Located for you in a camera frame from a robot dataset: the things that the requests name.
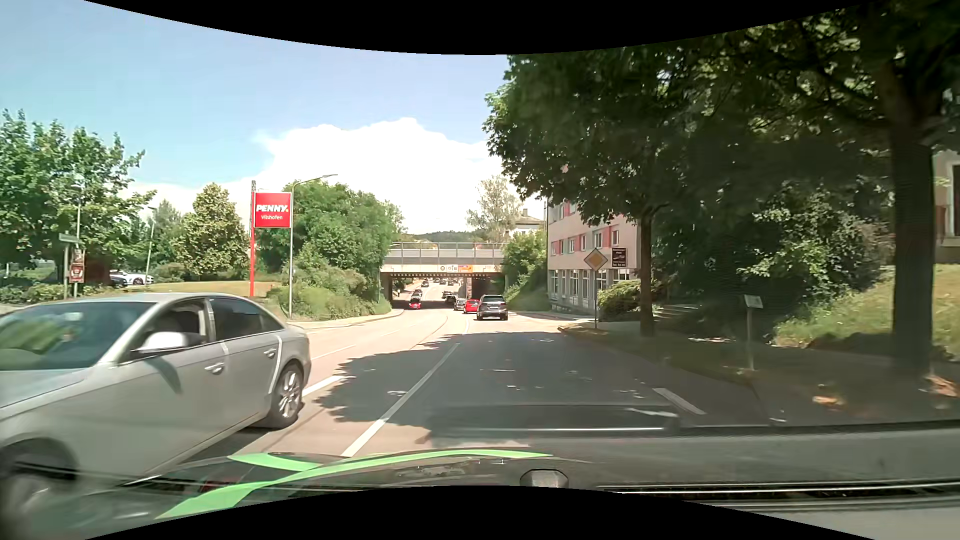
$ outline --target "car side mirror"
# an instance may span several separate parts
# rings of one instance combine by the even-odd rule
[[[143,345],[132,351],[133,358],[173,353],[194,345],[199,345],[200,337],[181,331],[155,331],[147,336]]]

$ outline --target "parked car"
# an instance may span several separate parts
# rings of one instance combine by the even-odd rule
[[[110,277],[113,278],[114,276],[123,278],[123,280],[127,282],[127,285],[149,285],[154,282],[153,276],[132,274],[130,272],[124,272],[123,270],[110,270]]]
[[[477,320],[486,317],[497,317],[507,320],[507,301],[500,294],[485,294],[480,297],[480,306],[477,308]]]
[[[25,307],[0,317],[0,336],[13,512],[98,476],[150,475],[247,426],[286,428],[310,377],[306,332],[228,294]]]

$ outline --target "car wheel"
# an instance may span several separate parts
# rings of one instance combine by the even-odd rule
[[[303,372],[295,362],[283,368],[270,397],[270,412],[257,423],[260,428],[282,430],[297,422],[303,405]]]
[[[0,521],[16,523],[50,501],[70,492],[73,482],[24,468],[31,463],[65,471],[68,466],[52,455],[19,454],[0,464]]]

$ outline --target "windshield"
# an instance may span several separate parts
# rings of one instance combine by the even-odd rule
[[[0,371],[93,365],[147,309],[146,302],[78,302],[0,317]]]

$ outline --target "red sign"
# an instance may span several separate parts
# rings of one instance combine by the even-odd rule
[[[84,264],[74,262],[70,264],[70,282],[71,283],[83,283],[84,282]]]
[[[253,226],[289,229],[291,206],[290,193],[254,193]]]

